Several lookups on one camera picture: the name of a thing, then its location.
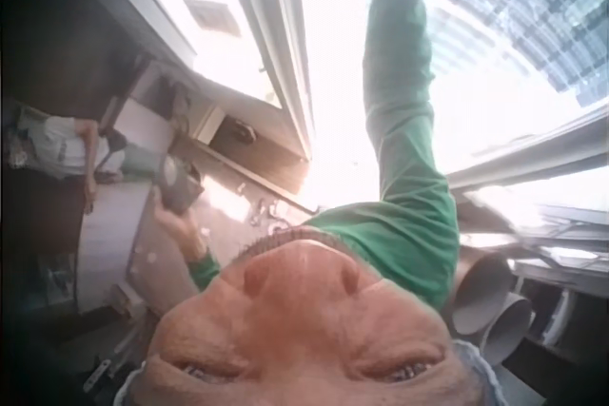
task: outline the green shirt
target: green shirt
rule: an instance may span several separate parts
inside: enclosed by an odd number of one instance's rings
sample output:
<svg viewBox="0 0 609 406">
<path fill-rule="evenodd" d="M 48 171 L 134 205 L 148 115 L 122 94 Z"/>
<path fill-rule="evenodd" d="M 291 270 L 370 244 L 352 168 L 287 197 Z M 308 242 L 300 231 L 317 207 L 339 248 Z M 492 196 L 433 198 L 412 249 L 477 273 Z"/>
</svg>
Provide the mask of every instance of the green shirt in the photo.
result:
<svg viewBox="0 0 609 406">
<path fill-rule="evenodd" d="M 459 254 L 455 204 L 432 151 L 431 45 L 422 0 L 372 0 L 363 58 L 366 128 L 381 171 L 381 201 L 309 220 L 385 278 L 440 309 Z M 218 272 L 190 266 L 199 287 Z"/>
</svg>

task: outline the pipe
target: pipe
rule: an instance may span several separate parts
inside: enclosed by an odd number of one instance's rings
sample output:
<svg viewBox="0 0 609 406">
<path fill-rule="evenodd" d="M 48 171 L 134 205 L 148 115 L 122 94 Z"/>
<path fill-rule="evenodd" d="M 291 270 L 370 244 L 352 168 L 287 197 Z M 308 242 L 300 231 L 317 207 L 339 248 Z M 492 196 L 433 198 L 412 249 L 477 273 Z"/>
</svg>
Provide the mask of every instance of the pipe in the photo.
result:
<svg viewBox="0 0 609 406">
<path fill-rule="evenodd" d="M 531 324 L 531 301 L 510 293 L 501 312 L 484 332 L 480 351 L 491 366 L 497 366 L 519 346 Z"/>
<path fill-rule="evenodd" d="M 451 297 L 442 311 L 451 333 L 467 336 L 482 331 L 501 310 L 511 282 L 503 255 L 462 246 Z"/>
</svg>

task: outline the hair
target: hair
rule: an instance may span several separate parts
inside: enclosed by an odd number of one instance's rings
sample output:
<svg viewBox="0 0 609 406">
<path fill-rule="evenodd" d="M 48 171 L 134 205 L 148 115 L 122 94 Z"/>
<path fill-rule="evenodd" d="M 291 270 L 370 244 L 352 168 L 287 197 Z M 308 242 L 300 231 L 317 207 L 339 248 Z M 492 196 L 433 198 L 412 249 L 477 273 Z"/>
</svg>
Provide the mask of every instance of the hair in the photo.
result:
<svg viewBox="0 0 609 406">
<path fill-rule="evenodd" d="M 110 152 L 121 151 L 127 147 L 127 138 L 113 127 L 109 128 L 104 134 L 108 140 Z"/>
</svg>

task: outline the nose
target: nose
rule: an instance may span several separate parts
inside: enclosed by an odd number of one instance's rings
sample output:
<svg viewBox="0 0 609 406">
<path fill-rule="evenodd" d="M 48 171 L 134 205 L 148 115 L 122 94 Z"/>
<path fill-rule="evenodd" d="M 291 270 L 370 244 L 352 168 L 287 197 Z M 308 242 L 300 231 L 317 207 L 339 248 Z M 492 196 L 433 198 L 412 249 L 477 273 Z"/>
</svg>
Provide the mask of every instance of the nose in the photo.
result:
<svg viewBox="0 0 609 406">
<path fill-rule="evenodd" d="M 290 242 L 251 261 L 245 293 L 289 299 L 339 300 L 358 291 L 360 266 L 347 255 L 316 242 Z"/>
</svg>

